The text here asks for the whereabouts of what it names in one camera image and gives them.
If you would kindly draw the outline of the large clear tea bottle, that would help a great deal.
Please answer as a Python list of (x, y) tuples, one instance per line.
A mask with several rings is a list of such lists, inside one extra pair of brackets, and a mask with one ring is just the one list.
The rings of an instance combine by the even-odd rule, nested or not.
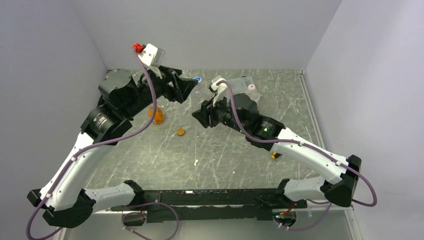
[(260, 94), (256, 88), (255, 91), (249, 91), (248, 86), (247, 86), (247, 90), (246, 90), (246, 95), (254, 102), (258, 103), (260, 100)]

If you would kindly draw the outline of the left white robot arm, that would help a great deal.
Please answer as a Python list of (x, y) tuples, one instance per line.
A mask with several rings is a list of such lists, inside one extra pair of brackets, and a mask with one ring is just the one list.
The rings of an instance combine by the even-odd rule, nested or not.
[(93, 213), (127, 206), (139, 209), (144, 190), (133, 180), (100, 189), (85, 189), (84, 184), (102, 158), (131, 129), (132, 120), (152, 106), (153, 99), (166, 98), (183, 103), (197, 81), (183, 78), (180, 69), (166, 66), (159, 74), (149, 70), (134, 80), (127, 69), (110, 70), (98, 89), (101, 97), (81, 125), (77, 140), (52, 180), (41, 189), (33, 189), (27, 199), (43, 209), (43, 219), (50, 226), (75, 228)]

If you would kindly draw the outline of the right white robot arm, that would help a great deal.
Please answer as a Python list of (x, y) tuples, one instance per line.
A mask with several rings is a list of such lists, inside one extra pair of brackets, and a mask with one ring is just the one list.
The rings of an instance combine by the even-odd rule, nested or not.
[(293, 202), (306, 199), (327, 200), (340, 207), (350, 207), (358, 183), (362, 160), (356, 155), (345, 157), (322, 149), (303, 139), (283, 123), (262, 115), (257, 103), (246, 94), (234, 96), (235, 109), (241, 125), (254, 138), (246, 140), (253, 146), (278, 156), (288, 156), (307, 165), (317, 177), (283, 179), (275, 194), (276, 203), (287, 208)]

